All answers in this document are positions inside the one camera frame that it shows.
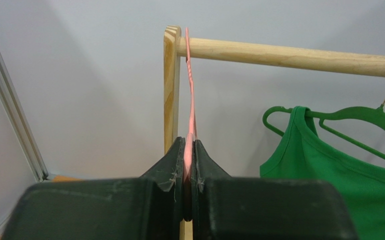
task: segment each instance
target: pink plastic hanger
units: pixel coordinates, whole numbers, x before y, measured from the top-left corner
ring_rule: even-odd
[[[193,141],[197,139],[196,128],[196,109],[194,105],[194,81],[191,73],[191,58],[190,58],[190,38],[188,35],[188,27],[185,29],[186,39],[186,67],[188,69],[189,89],[191,92],[191,106],[189,111],[188,135],[186,136],[185,151],[183,152],[183,181],[191,178],[191,164],[193,157]]]

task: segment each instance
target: green hanger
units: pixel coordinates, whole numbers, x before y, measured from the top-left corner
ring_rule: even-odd
[[[317,111],[306,111],[305,116],[310,118],[318,118],[318,125],[330,133],[345,139],[346,141],[382,158],[385,160],[385,154],[381,153],[380,151],[371,148],[364,143],[361,143],[343,133],[340,133],[333,128],[330,128],[326,125],[324,125],[324,120],[344,120],[344,119],[356,119],[356,120],[362,120],[371,124],[374,124],[378,126],[379,128],[385,130],[385,112],[384,112],[384,105],[385,100],[383,101],[382,105],[380,107],[374,109],[370,107],[365,106],[353,106],[353,107],[347,107],[342,110],[333,112],[333,113],[323,113],[323,112],[317,112]],[[283,136],[284,132],[282,132],[280,129],[276,128],[275,126],[268,123],[268,116],[271,115],[274,112],[282,112],[282,113],[292,113],[293,108],[286,109],[282,106],[274,106],[268,109],[262,117],[263,124],[273,131],[274,133]]]

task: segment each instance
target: green garment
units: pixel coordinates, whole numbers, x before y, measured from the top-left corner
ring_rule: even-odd
[[[319,179],[342,195],[362,240],[385,240],[385,168],[334,149],[317,136],[306,107],[293,109],[274,154],[260,166],[261,178]]]

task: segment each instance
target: wooden clothing rack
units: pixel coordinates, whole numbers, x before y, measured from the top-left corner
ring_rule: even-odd
[[[385,78],[385,56],[190,38],[192,58]],[[180,58],[187,55],[179,26],[164,31],[164,152],[178,136]]]

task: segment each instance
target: vertical wooden post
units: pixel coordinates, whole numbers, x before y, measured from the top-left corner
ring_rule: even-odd
[[[177,41],[181,38],[179,26],[167,26],[164,31],[164,153],[178,136],[180,56]]]

